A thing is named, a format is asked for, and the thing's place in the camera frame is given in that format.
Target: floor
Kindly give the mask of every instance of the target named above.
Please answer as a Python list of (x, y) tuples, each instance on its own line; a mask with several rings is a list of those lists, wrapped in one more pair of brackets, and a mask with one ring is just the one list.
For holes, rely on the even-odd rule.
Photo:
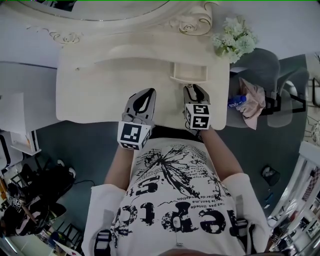
[[(281, 61), (284, 64), (282, 73), (297, 67), (305, 67), (304, 55)], [(268, 216), (285, 187), (299, 156), (299, 146), (304, 137), (307, 114), (295, 113), (292, 122), (281, 128), (267, 125), (266, 116), (260, 116), (257, 130), (249, 128), (225, 127), (218, 131), (227, 146), (239, 160), (243, 170), (250, 176), (256, 196), (262, 206), (273, 193), (265, 210)], [(116, 122), (80, 124), (63, 121), (37, 131), (38, 142), (44, 157), (50, 156), (54, 161), (63, 159), (66, 165), (76, 171), (76, 181), (92, 180), (101, 185), (112, 162), (118, 146)], [(269, 187), (260, 173), (264, 166), (269, 165), (281, 174), (279, 182)], [(87, 220), (92, 183), (75, 184), (60, 199), (67, 208), (67, 221), (80, 229), (84, 229)]]

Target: gray chair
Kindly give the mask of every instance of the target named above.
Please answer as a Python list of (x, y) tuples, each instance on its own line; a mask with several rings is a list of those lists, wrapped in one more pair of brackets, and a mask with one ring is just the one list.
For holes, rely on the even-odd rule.
[[(264, 88), (266, 108), (261, 115), (267, 115), (268, 125), (271, 127), (282, 127), (288, 125), (292, 120), (293, 103), (301, 96), (301, 103), (305, 104), (305, 93), (294, 95), (287, 90), (287, 82), (291, 81), (294, 87), (298, 87), (299, 92), (306, 88), (308, 79), (305, 81), (308, 71), (298, 69), (285, 74), (279, 78), (280, 63), (272, 52), (256, 48), (253, 52), (243, 55), (239, 61), (230, 67), (229, 97), (240, 93), (239, 78), (243, 78), (253, 85), (259, 85)], [(235, 108), (227, 109), (226, 125), (237, 128), (247, 128), (243, 120), (242, 113)]]

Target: black cable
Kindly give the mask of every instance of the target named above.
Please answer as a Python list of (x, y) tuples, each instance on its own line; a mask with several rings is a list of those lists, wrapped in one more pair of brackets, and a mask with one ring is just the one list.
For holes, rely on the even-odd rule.
[(76, 185), (76, 184), (79, 184), (79, 183), (82, 183), (82, 182), (92, 182), (93, 186), (96, 186), (96, 184), (94, 183), (94, 181), (93, 181), (93, 180), (91, 180), (91, 179), (85, 179), (85, 180), (82, 180), (82, 181), (79, 181), (79, 182), (73, 183), (73, 185)]

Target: white t-shirt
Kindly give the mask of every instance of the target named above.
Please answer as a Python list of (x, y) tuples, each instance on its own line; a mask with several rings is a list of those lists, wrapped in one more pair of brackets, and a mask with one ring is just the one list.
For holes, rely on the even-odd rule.
[(253, 244), (263, 252), (270, 230), (249, 176), (238, 173), (221, 182), (215, 173), (203, 143), (150, 139), (134, 160), (127, 191), (111, 184), (92, 188), (85, 256), (94, 255), (103, 229), (112, 234), (111, 255), (157, 256), (178, 242), (208, 254), (242, 256), (239, 218), (255, 224)]

